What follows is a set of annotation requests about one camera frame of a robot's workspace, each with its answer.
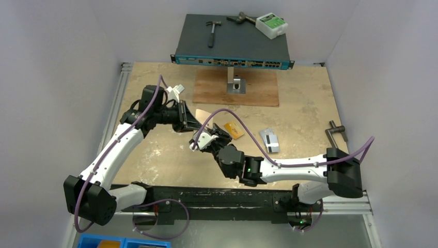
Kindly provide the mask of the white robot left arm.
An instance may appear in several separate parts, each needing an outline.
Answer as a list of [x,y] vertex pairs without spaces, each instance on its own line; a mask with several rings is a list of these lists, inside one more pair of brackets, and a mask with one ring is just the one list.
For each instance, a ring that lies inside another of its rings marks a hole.
[[64,193],[68,212],[98,225],[107,224],[116,212],[136,206],[140,211],[153,207],[150,187],[133,182],[112,189],[113,180],[134,148],[156,125],[171,125],[178,133],[199,129],[201,124],[189,111],[182,85],[147,85],[142,97],[124,112],[116,131],[101,153],[79,176],[68,176]]

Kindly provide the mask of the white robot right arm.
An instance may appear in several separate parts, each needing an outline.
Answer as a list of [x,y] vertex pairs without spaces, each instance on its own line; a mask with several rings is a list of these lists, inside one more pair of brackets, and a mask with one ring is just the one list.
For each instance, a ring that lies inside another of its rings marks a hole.
[[214,125],[196,132],[191,149],[213,155],[224,177],[256,187],[277,181],[299,181],[292,188],[291,206],[303,210],[318,200],[336,195],[361,198],[360,161],[329,147],[326,153],[301,159],[268,159],[248,156],[231,143],[231,136]]

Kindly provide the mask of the tan leather card holder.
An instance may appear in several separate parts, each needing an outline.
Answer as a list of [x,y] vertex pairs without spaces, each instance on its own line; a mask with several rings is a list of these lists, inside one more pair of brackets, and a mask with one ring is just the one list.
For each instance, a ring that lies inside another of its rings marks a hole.
[[[211,113],[204,111],[202,109],[196,109],[195,111],[195,118],[196,120],[200,123],[200,125],[202,126],[204,124],[204,122],[208,119],[208,117],[211,115]],[[205,126],[205,130],[206,131],[210,131],[213,127],[213,118],[211,118],[206,126]]]

